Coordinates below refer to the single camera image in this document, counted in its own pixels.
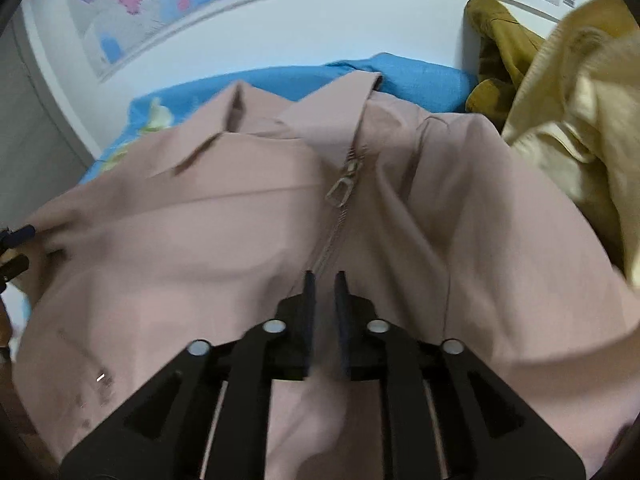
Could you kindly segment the pink zip jacket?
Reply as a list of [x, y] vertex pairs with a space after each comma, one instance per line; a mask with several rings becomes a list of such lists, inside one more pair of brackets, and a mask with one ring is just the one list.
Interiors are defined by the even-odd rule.
[[190, 341], [241, 337], [317, 278], [314, 364], [273, 388], [271, 479], [381, 477], [373, 386], [338, 364], [333, 281], [457, 338], [578, 453], [639, 411], [639, 297], [572, 201], [473, 114], [356, 72], [291, 102], [237, 82], [31, 217], [14, 384], [64, 457]]

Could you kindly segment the cream beige jacket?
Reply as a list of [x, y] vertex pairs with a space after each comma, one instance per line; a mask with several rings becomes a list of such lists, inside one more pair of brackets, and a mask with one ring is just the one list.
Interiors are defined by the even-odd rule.
[[555, 27], [502, 136], [570, 198], [638, 287], [639, 25], [623, 0], [591, 0]]

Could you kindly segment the blue floral bed sheet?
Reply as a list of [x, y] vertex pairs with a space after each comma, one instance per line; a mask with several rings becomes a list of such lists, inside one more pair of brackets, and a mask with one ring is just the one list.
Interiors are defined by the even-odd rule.
[[124, 132], [99, 156], [81, 181], [87, 183], [113, 168], [124, 157], [130, 144], [142, 136], [181, 124], [232, 82], [244, 81], [290, 101], [299, 101], [355, 70], [379, 73], [382, 92], [436, 113], [462, 112], [466, 99], [477, 85], [476, 76], [464, 70], [389, 53], [379, 53], [363, 60], [316, 66], [268, 67], [189, 81], [132, 100]]

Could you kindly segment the mustard yellow garment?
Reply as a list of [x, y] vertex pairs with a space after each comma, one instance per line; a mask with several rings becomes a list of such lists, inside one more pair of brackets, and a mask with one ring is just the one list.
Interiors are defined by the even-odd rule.
[[464, 16], [480, 37], [478, 83], [465, 109], [486, 116], [501, 132], [544, 38], [523, 26], [498, 0], [469, 0]]

